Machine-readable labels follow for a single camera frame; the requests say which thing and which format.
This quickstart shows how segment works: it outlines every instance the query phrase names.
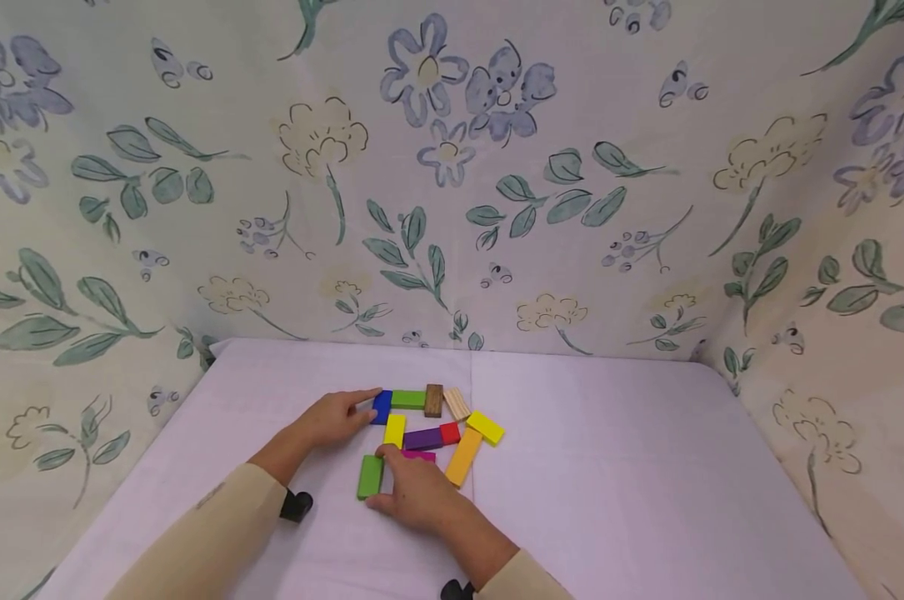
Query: wooden block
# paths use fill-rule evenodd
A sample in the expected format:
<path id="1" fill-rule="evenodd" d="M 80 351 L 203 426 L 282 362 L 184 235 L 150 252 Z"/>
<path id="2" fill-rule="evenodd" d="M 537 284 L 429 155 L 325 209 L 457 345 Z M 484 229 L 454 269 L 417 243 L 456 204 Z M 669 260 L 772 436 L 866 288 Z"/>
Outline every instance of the wooden block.
<path id="1" fill-rule="evenodd" d="M 364 500 L 382 490 L 382 473 L 386 462 L 377 456 L 362 456 L 362 472 L 358 474 L 358 499 Z"/>
<path id="2" fill-rule="evenodd" d="M 472 468 L 472 461 L 475 460 L 478 448 L 481 447 L 482 435 L 475 429 L 465 429 L 462 441 L 454 449 L 452 460 L 449 461 L 449 466 L 445 469 L 447 480 L 451 481 L 457 488 L 461 487 L 465 482 L 465 478 Z"/>
<path id="3" fill-rule="evenodd" d="M 428 418 L 442 417 L 442 386 L 437 383 L 425 386 L 425 416 Z"/>
<path id="4" fill-rule="evenodd" d="M 423 461 L 428 461 L 430 463 L 435 462 L 435 453 L 434 452 L 419 452 L 418 450 L 402 450 L 402 455 L 406 458 L 420 458 Z"/>
<path id="5" fill-rule="evenodd" d="M 468 404 L 465 404 L 462 390 L 459 390 L 458 387 L 448 387 L 445 390 L 444 396 L 445 402 L 449 405 L 449 410 L 452 411 L 452 417 L 456 419 L 456 421 L 464 421 L 464 419 L 472 414 L 472 410 L 468 407 Z"/>
<path id="6" fill-rule="evenodd" d="M 458 431 L 458 423 L 445 423 L 440 426 L 439 430 L 442 432 L 442 443 L 445 446 L 451 446 L 462 440 L 462 434 Z"/>
<path id="7" fill-rule="evenodd" d="M 395 447 L 401 450 L 403 440 L 405 440 L 405 415 L 388 415 L 386 437 L 382 443 L 394 443 Z"/>
<path id="8" fill-rule="evenodd" d="M 422 410 L 425 408 L 425 391 L 393 390 L 392 408 Z"/>
<path id="9" fill-rule="evenodd" d="M 433 450 L 443 446 L 445 446 L 445 442 L 442 438 L 442 430 L 438 427 L 409 431 L 405 434 L 406 450 Z"/>
<path id="10" fill-rule="evenodd" d="M 472 415 L 465 423 L 471 429 L 478 431 L 492 446 L 497 446 L 502 436 L 506 435 L 506 430 L 478 411 L 472 412 Z"/>
<path id="11" fill-rule="evenodd" d="M 372 400 L 372 408 L 377 411 L 377 415 L 372 419 L 373 425 L 384 425 L 388 423 L 388 415 L 391 412 L 391 390 L 381 390 Z"/>

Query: black object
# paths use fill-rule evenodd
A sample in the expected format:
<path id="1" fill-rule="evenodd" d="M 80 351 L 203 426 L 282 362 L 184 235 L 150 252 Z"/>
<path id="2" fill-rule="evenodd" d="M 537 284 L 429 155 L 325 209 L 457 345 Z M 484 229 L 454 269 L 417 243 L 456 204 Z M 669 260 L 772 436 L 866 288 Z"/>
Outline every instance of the black object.
<path id="1" fill-rule="evenodd" d="M 280 518 L 289 520 L 289 522 L 301 523 L 308 511 L 312 510 L 314 503 L 311 493 L 294 493 L 292 490 L 287 490 L 285 502 L 282 502 L 282 511 L 277 515 Z"/>
<path id="2" fill-rule="evenodd" d="M 465 583 L 464 589 L 457 579 L 450 580 L 442 587 L 441 593 L 438 594 L 440 600 L 472 600 L 475 595 L 475 586 L 472 582 Z"/>

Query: floral curtain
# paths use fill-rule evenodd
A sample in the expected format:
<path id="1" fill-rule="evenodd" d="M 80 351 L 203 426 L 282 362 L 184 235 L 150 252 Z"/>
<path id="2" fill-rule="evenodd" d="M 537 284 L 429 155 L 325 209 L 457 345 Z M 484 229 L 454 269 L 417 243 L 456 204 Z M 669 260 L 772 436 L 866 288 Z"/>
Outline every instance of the floral curtain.
<path id="1" fill-rule="evenodd" d="M 904 599 L 904 0 L 0 2 L 0 598 L 231 336 L 705 362 Z"/>

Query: red block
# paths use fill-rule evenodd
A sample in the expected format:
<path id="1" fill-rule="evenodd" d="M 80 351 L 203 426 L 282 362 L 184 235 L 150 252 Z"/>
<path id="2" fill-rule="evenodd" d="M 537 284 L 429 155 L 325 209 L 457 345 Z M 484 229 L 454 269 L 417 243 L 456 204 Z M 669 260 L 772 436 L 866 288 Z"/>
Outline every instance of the red block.
<path id="1" fill-rule="evenodd" d="M 451 446 L 453 443 L 458 443 L 462 440 L 462 434 L 458 432 L 458 423 L 456 422 L 440 425 L 439 429 L 442 432 L 442 443 L 445 446 Z"/>

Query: purple block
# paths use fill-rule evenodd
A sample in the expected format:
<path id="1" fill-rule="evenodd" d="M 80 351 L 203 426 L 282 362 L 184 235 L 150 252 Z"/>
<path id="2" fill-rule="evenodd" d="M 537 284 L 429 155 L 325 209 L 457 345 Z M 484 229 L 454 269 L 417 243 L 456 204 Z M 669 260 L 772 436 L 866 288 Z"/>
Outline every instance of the purple block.
<path id="1" fill-rule="evenodd" d="M 388 423 L 388 414 L 391 412 L 391 390 L 382 390 L 372 400 L 372 408 L 378 411 L 378 415 L 372 419 L 373 425 Z"/>
<path id="2" fill-rule="evenodd" d="M 406 450 L 433 450 L 445 446 L 445 442 L 442 440 L 442 430 L 438 427 L 409 431 L 405 434 L 403 443 L 405 443 Z"/>

